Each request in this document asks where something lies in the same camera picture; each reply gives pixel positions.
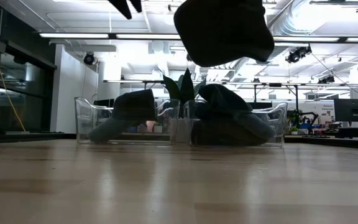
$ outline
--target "dark cloth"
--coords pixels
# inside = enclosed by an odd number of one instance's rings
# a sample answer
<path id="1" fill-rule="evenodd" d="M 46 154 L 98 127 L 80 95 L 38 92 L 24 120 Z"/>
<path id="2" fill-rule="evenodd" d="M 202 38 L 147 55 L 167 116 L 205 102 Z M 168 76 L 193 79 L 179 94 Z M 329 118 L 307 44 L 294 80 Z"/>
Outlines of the dark cloth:
<path id="1" fill-rule="evenodd" d="M 275 131 L 255 114 L 240 96 L 222 85 L 200 90 L 207 103 L 196 103 L 191 140 L 196 145 L 256 146 L 274 137 Z"/>
<path id="2" fill-rule="evenodd" d="M 125 93 L 114 102 L 111 117 L 90 131 L 88 138 L 95 143 L 106 143 L 130 127 L 156 120 L 152 90 Z"/>
<path id="3" fill-rule="evenodd" d="M 156 121 L 152 90 L 133 91 L 118 96 L 112 117 L 124 120 Z"/>
<path id="4" fill-rule="evenodd" d="M 125 18 L 132 19 L 131 10 L 129 10 L 127 0 L 108 0 Z M 137 12 L 142 12 L 141 0 L 131 0 L 132 5 Z"/>
<path id="5" fill-rule="evenodd" d="M 241 57 L 267 61 L 274 40 L 264 14 L 262 0 L 187 0 L 174 22 L 194 63 L 212 67 Z"/>

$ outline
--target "potted plant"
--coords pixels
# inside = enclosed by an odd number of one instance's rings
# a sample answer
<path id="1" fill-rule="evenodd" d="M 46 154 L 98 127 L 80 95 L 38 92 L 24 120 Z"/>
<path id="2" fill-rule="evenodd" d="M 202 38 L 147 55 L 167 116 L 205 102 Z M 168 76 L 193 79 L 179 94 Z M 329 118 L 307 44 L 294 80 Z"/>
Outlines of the potted plant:
<path id="1" fill-rule="evenodd" d="M 297 135 L 298 134 L 298 128 L 296 126 L 292 126 L 290 131 L 291 131 L 292 135 Z"/>
<path id="2" fill-rule="evenodd" d="M 169 92 L 170 98 L 180 100 L 179 119 L 177 121 L 177 142 L 188 143 L 190 134 L 186 132 L 186 122 L 183 119 L 183 105 L 187 101 L 194 100 L 196 98 L 200 88 L 205 86 L 206 80 L 194 86 L 189 69 L 186 70 L 184 75 L 179 77 L 177 83 L 165 75 L 163 76 L 163 80 L 165 88 Z"/>

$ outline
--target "green leaf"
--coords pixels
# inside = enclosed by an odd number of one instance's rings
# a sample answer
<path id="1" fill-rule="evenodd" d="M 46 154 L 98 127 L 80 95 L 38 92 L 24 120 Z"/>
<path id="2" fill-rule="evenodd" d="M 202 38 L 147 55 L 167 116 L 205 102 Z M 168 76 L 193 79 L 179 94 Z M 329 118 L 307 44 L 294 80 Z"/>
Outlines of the green leaf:
<path id="1" fill-rule="evenodd" d="M 202 81 L 201 83 L 197 84 L 196 87 L 194 87 L 194 97 L 196 97 L 198 95 L 198 92 L 200 90 L 201 87 L 206 85 L 206 78 L 204 79 L 204 81 Z"/>
<path id="2" fill-rule="evenodd" d="M 183 75 L 180 93 L 180 101 L 182 104 L 185 104 L 189 100 L 194 100 L 194 86 L 193 81 L 191 80 L 191 73 L 189 69 L 187 69 L 185 74 Z"/>
<path id="3" fill-rule="evenodd" d="M 163 79 L 164 79 L 165 88 L 169 92 L 169 97 L 171 99 L 180 100 L 180 90 L 177 83 L 175 83 L 175 81 L 173 81 L 169 77 L 166 77 L 165 75 L 163 75 Z"/>
<path id="4" fill-rule="evenodd" d="M 181 84 L 182 84 L 182 82 L 183 82 L 183 77 L 184 77 L 184 75 L 181 75 L 181 76 L 179 77 L 179 80 L 178 80 L 178 87 L 179 87 L 179 89 L 181 88 Z"/>

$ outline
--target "clear plastic bin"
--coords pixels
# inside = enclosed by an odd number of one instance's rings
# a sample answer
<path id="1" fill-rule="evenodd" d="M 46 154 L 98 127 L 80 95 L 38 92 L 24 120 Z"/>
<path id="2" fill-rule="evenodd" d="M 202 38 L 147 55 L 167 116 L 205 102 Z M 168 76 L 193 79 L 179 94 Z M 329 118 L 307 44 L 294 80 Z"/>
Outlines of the clear plastic bin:
<path id="1" fill-rule="evenodd" d="M 172 145 L 176 143 L 179 109 L 179 100 L 166 100 L 156 107 L 156 121 L 138 121 L 131 125 L 118 119 L 110 122 L 114 108 L 95 106 L 78 97 L 75 98 L 77 143 Z M 110 133 L 111 138 L 92 141 L 90 133 L 101 124 L 105 127 L 102 133 Z"/>
<path id="2" fill-rule="evenodd" d="M 191 100 L 185 103 L 184 115 L 186 120 L 186 131 L 190 135 L 191 146 L 269 146 L 282 147 L 284 145 L 285 126 L 287 122 L 287 103 L 280 103 L 274 108 L 264 110 L 253 110 L 251 114 L 256 115 L 263 123 L 271 129 L 271 138 L 253 138 L 253 132 L 259 131 L 259 136 L 263 131 L 258 129 L 258 122 L 244 121 L 242 124 L 234 121 L 232 116 L 220 114 L 222 118 L 204 119 L 197 117 L 196 107 L 198 103 L 207 103 L 204 100 Z M 234 116 L 240 114 L 250 114 L 249 112 L 231 111 Z"/>

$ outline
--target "desk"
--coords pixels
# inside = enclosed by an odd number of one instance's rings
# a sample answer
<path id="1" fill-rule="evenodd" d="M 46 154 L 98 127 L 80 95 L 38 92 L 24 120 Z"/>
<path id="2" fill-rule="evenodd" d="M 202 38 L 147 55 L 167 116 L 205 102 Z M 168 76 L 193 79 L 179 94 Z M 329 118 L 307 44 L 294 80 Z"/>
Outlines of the desk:
<path id="1" fill-rule="evenodd" d="M 0 144 L 0 223 L 358 223 L 358 150 Z"/>
<path id="2" fill-rule="evenodd" d="M 358 138 L 358 128 L 339 128 L 337 138 Z"/>

